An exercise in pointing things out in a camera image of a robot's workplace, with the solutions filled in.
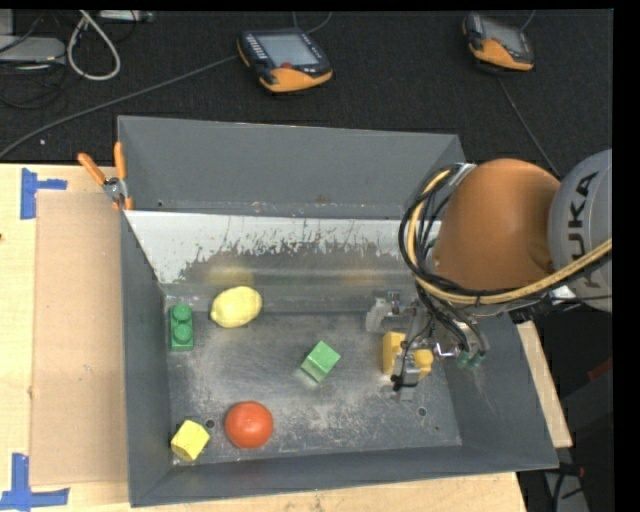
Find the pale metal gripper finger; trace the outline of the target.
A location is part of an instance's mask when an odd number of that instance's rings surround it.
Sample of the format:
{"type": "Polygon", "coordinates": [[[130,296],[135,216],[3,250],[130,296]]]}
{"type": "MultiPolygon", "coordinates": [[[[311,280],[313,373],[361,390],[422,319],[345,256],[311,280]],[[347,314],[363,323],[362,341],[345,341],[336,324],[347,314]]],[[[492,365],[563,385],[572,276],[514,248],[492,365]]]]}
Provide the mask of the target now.
{"type": "Polygon", "coordinates": [[[412,401],[419,383],[420,369],[413,353],[402,349],[394,360],[391,374],[392,391],[397,401],[412,401]]]}
{"type": "Polygon", "coordinates": [[[386,319],[398,317],[402,313],[400,293],[388,291],[384,297],[375,297],[375,303],[365,317],[365,330],[380,332],[386,319]]]}

